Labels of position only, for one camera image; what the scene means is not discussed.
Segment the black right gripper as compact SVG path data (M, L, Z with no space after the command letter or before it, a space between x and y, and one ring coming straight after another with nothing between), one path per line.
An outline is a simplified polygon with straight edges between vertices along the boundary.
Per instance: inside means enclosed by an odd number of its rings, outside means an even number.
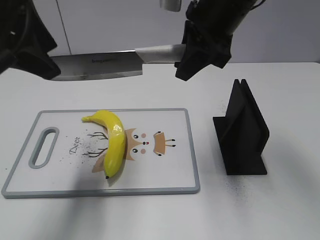
M234 32L252 7L251 0L191 1L185 13L185 51L174 64L175 77L188 81L208 65L224 68L232 56Z

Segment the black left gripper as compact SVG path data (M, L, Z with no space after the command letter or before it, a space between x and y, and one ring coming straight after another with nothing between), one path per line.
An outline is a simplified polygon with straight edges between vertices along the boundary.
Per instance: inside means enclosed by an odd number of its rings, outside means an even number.
M48 55L57 46L32 0L0 2L1 73L13 68L52 80L61 74Z

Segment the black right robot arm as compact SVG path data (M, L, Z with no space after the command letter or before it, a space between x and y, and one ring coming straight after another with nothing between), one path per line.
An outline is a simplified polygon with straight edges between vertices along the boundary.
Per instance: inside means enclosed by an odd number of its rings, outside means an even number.
M231 59L235 30L247 14L264 3L255 0L193 0L185 16L182 43L185 50L176 62L175 76L188 81L203 68L224 66Z

